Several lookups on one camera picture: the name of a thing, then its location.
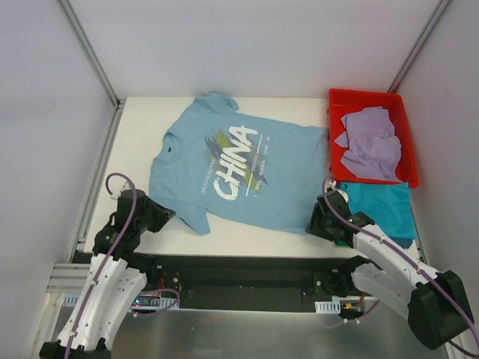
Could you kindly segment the light blue printed t-shirt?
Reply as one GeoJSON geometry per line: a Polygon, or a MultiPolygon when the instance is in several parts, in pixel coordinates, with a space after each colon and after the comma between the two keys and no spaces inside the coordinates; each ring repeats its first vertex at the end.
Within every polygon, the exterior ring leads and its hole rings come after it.
{"type": "Polygon", "coordinates": [[[168,129],[150,169],[149,195],[196,233],[208,214],[303,234],[326,175],[329,132],[242,114],[206,93],[168,129]]]}

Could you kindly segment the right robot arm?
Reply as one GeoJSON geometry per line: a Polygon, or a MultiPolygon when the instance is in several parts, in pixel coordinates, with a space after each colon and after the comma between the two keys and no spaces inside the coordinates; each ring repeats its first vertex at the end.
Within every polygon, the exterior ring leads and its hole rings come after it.
{"type": "Polygon", "coordinates": [[[451,343],[465,331],[478,337],[463,282],[409,255],[363,212],[351,213],[337,190],[317,198],[307,233],[343,242],[358,255],[340,264],[324,281],[331,295],[372,295],[402,316],[429,349],[451,343]]]}

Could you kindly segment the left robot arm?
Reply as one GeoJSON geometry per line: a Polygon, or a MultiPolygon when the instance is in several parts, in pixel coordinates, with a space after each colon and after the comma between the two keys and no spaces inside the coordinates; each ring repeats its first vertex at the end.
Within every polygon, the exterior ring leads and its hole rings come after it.
{"type": "Polygon", "coordinates": [[[141,236],[158,233],[175,213],[143,191],[128,189],[96,234],[85,285],[67,323],[40,358],[110,358],[115,336],[135,299],[167,292],[154,260],[136,253],[141,236]]]}

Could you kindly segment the green folded t-shirt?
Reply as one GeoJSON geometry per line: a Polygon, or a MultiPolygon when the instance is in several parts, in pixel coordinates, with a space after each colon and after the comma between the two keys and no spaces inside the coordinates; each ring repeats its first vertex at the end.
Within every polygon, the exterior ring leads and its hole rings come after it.
{"type": "Polygon", "coordinates": [[[346,242],[343,242],[343,241],[336,241],[335,245],[337,245],[338,247],[344,247],[344,248],[349,247],[349,245],[346,242]]]}

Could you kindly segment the teal folded t-shirt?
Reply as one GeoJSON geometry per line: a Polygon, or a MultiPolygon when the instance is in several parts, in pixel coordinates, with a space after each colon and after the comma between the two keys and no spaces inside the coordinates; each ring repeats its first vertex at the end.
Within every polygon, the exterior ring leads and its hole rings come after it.
{"type": "Polygon", "coordinates": [[[351,213],[363,212],[391,239],[416,239],[407,183],[395,185],[342,182],[351,213]]]}

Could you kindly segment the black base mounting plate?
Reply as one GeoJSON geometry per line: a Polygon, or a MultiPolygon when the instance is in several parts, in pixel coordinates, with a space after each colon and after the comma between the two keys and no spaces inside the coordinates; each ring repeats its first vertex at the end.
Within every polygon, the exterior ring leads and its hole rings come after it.
{"type": "Polygon", "coordinates": [[[195,257],[134,254],[147,289],[166,288],[182,309],[311,313],[331,295],[321,281],[344,258],[195,257]]]}

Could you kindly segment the dark blue folded t-shirt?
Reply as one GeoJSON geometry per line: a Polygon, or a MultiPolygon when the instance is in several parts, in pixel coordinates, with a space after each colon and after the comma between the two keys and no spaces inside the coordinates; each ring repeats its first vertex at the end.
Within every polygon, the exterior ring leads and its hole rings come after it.
{"type": "Polygon", "coordinates": [[[412,244],[414,243],[414,239],[391,238],[391,240],[403,249],[409,249],[412,246],[412,244]]]}

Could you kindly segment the lavender t-shirt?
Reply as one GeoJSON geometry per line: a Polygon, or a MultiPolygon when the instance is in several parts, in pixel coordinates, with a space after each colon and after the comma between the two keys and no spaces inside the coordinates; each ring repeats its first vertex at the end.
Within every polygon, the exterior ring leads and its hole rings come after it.
{"type": "Polygon", "coordinates": [[[344,131],[335,143],[346,151],[340,163],[358,178],[397,182],[401,142],[388,110],[382,106],[364,108],[345,114],[341,123],[344,131]]]}

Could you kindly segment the red plastic bin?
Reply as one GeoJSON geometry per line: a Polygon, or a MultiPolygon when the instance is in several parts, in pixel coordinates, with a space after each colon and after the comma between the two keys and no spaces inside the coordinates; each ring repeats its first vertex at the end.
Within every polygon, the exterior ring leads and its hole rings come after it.
{"type": "Polygon", "coordinates": [[[329,90],[331,170],[338,182],[419,184],[401,96],[362,90],[329,90]]]}

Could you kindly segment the left aluminium frame post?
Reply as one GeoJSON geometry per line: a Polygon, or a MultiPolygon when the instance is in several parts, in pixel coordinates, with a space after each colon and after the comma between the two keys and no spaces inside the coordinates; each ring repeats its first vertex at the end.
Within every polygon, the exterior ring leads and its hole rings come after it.
{"type": "Polygon", "coordinates": [[[73,36],[76,38],[82,53],[93,70],[101,88],[108,97],[109,102],[115,109],[120,108],[121,98],[117,95],[73,5],[68,0],[57,0],[56,4],[67,21],[73,36]]]}

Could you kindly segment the aluminium frame post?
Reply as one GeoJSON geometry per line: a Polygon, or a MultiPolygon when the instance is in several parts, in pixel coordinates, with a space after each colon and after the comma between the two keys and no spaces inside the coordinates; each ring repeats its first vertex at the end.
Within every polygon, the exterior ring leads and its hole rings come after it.
{"type": "Polygon", "coordinates": [[[109,102],[115,109],[120,108],[121,98],[117,95],[73,5],[68,0],[57,0],[56,4],[67,21],[73,36],[76,38],[82,53],[93,70],[101,88],[108,97],[109,102]]]}
{"type": "Polygon", "coordinates": [[[437,1],[433,11],[427,18],[427,21],[419,32],[411,49],[408,51],[406,57],[401,63],[399,70],[396,72],[396,75],[388,87],[387,93],[396,93],[399,91],[401,85],[404,83],[406,77],[409,75],[416,61],[419,59],[422,51],[432,39],[434,32],[439,27],[442,19],[450,10],[454,2],[454,0],[437,1]]]}

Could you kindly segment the right aluminium frame post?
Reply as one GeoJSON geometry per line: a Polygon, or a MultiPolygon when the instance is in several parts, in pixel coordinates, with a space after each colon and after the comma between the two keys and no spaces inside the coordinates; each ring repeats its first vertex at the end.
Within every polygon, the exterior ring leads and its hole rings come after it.
{"type": "Polygon", "coordinates": [[[454,2],[454,0],[437,1],[433,11],[427,18],[427,21],[419,32],[411,49],[408,51],[406,57],[401,63],[399,70],[396,72],[396,75],[388,87],[387,93],[396,93],[399,91],[401,85],[404,83],[406,77],[409,75],[416,61],[419,59],[422,51],[432,39],[434,32],[439,27],[442,19],[450,10],[454,2]]]}

